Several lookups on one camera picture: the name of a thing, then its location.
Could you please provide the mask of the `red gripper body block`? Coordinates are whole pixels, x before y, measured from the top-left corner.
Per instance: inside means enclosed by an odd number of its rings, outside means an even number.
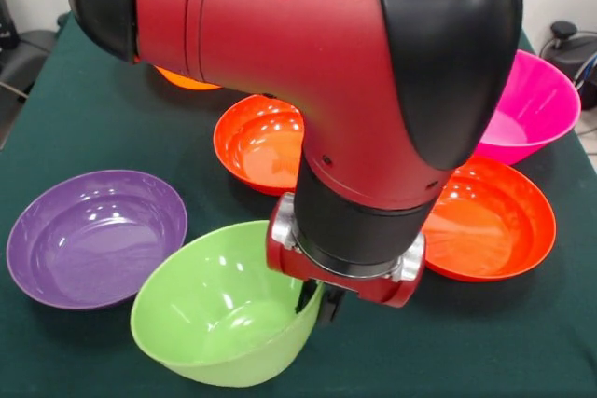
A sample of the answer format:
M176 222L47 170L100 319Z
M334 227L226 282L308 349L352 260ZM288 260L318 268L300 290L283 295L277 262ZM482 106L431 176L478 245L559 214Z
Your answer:
M371 279L356 279L342 277L317 266L298 249L290 225L269 222L266 259L270 269L295 279L321 281L355 292L361 299L401 308L410 300L423 276L425 238L420 234L389 273Z

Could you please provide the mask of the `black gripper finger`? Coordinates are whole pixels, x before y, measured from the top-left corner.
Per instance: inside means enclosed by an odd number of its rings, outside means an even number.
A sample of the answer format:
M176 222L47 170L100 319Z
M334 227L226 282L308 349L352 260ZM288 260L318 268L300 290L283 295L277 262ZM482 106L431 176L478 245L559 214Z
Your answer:
M295 312L300 314L304 308L309 304L312 299L312 296L315 293L315 280L308 280L302 284L299 296L298 296L298 303L295 306Z
M345 297L345 291L340 288L326 288L320 304L320 323L334 322Z

